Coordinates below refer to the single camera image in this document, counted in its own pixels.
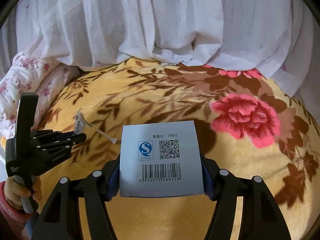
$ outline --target floral pillow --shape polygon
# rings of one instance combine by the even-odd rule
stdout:
[[[73,78],[79,76],[77,67],[60,64],[53,58],[33,59],[17,54],[7,74],[0,82],[0,133],[12,138],[20,94],[39,95],[34,127],[36,128],[51,103]]]

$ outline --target qr code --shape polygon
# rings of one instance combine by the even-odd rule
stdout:
[[[178,140],[159,141],[160,159],[180,158]]]

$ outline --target black mechanical arm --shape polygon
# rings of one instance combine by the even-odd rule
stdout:
[[[116,240],[104,202],[119,190],[119,162],[106,163],[85,179],[63,177],[50,195],[33,231],[32,240],[83,240],[78,198],[85,208],[92,240]],[[205,194],[217,201],[205,240],[229,240],[237,197],[243,196],[239,240],[291,240],[282,213],[263,179],[235,177],[201,155]]]

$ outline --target barcode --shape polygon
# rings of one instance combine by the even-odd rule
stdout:
[[[142,181],[154,180],[179,180],[181,179],[180,163],[143,164]]]

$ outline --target white sheet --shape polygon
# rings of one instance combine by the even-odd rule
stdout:
[[[256,67],[320,123],[320,34],[302,0],[20,0],[14,18],[0,32],[1,77],[22,51],[86,71],[131,56]]]
[[[221,0],[21,0],[18,51],[68,65],[130,56],[205,64],[223,37]]]
[[[258,68],[270,77],[291,44],[290,0],[222,0],[223,44],[207,63],[224,70]]]

